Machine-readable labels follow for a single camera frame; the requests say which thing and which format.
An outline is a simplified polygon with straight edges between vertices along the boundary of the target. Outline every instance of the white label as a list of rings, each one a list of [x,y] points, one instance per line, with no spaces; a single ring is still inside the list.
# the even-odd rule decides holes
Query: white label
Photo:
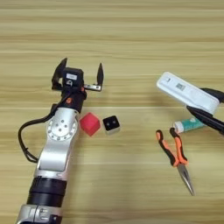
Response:
[[[77,81],[77,75],[76,75],[76,74],[67,73],[67,74],[66,74],[66,77],[67,77],[68,79]]]

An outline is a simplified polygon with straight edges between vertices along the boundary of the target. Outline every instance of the table surface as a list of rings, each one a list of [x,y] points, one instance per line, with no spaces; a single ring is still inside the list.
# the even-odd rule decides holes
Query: table surface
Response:
[[[224,223],[223,137],[203,128],[181,135],[196,196],[190,196],[160,149],[161,129],[190,118],[156,88],[164,71],[198,87],[223,88],[224,1],[76,0],[0,1],[0,219],[15,223],[26,202],[35,165],[18,145],[20,125],[46,115],[60,99],[51,90],[65,57],[94,83],[99,63],[105,81],[90,92],[82,115],[116,115],[121,131],[81,132],[64,201],[63,224]],[[223,119],[220,107],[217,117]],[[39,155],[45,125],[24,132]]]

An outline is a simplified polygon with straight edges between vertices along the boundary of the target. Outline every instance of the red cube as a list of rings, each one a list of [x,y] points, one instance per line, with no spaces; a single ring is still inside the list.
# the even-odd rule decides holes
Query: red cube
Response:
[[[100,120],[92,113],[87,113],[80,119],[80,126],[89,136],[101,127]]]

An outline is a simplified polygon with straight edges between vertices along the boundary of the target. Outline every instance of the pliers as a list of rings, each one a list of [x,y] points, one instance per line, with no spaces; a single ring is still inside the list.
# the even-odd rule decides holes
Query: pliers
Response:
[[[192,186],[188,171],[186,169],[186,165],[188,164],[188,161],[187,161],[187,158],[184,155],[181,138],[176,133],[174,128],[170,128],[170,133],[175,140],[175,144],[176,144],[176,148],[177,148],[177,156],[171,151],[168,143],[164,140],[163,132],[160,129],[158,129],[156,131],[157,140],[158,140],[161,148],[164,150],[165,154],[170,159],[171,165],[173,167],[178,168],[178,172],[179,172],[180,177],[182,178],[182,180],[185,183],[185,186],[187,187],[187,189],[189,190],[189,192],[193,196],[194,195],[194,190],[193,190],[193,186]]]

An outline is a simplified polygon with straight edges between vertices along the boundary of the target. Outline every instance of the robotic arm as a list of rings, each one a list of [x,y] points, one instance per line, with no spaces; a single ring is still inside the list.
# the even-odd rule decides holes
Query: robotic arm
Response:
[[[25,123],[18,132],[19,143],[26,158],[37,163],[37,167],[28,200],[20,209],[17,224],[61,223],[68,168],[79,130],[79,113],[87,98],[86,90],[102,91],[102,64],[98,69],[97,84],[94,85],[84,84],[82,70],[66,67],[66,64],[67,59],[63,59],[52,77],[52,89],[61,91],[62,100],[53,104],[48,116]],[[22,129],[47,120],[45,147],[37,159],[25,148]]]

